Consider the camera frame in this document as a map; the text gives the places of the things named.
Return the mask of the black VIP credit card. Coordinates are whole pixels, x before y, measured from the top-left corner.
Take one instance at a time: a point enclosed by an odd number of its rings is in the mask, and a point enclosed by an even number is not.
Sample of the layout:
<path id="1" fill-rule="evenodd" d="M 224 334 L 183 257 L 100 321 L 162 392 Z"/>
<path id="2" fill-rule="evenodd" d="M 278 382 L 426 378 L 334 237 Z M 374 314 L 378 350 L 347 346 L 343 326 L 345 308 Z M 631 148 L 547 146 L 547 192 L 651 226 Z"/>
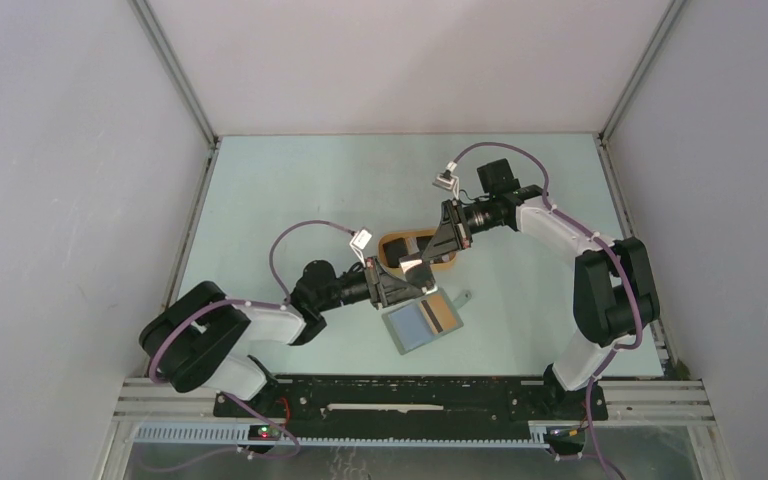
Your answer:
<path id="1" fill-rule="evenodd" d="M 427 294 L 436 290 L 436 280 L 432 264 L 421 257 L 420 253 L 404 257 L 399 265 L 405 281 L 416 287 L 426 287 Z"/>

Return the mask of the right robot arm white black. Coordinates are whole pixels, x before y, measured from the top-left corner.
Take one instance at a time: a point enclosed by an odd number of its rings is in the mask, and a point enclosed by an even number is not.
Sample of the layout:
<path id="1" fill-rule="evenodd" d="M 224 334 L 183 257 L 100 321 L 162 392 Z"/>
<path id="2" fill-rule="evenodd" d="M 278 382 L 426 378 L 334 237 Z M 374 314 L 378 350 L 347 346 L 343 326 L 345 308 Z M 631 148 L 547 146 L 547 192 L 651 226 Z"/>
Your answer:
<path id="1" fill-rule="evenodd" d="M 576 331 L 549 366 L 553 383 L 541 392 L 545 411 L 566 418 L 580 407 L 580 390 L 596 382 L 619 351 L 639 347 L 645 327 L 660 317 L 646 247 L 635 237 L 616 240 L 584 226 L 550 200 L 547 185 L 523 186 L 506 159 L 479 167 L 477 174 L 483 198 L 443 202 L 438 228 L 420 256 L 431 262 L 470 248 L 480 232 L 508 227 L 571 266 Z"/>

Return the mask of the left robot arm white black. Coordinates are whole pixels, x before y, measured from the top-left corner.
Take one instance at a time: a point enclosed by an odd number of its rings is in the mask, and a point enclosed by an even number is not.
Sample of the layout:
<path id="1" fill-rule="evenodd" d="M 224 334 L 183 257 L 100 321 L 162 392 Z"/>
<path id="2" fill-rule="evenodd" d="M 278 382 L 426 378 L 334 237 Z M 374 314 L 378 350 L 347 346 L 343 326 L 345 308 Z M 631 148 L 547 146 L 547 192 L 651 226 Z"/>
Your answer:
<path id="1" fill-rule="evenodd" d="M 431 262 L 410 255 L 401 268 L 395 275 L 368 257 L 337 274 L 331 263 L 315 260 L 287 304 L 230 299 L 216 283 L 203 281 L 140 332 L 149 376 L 178 393 L 199 387 L 227 392 L 250 415 L 264 416 L 275 406 L 277 382 L 255 356 L 234 349 L 246 342 L 303 346 L 326 328 L 327 311 L 363 301 L 382 309 L 435 289 Z"/>

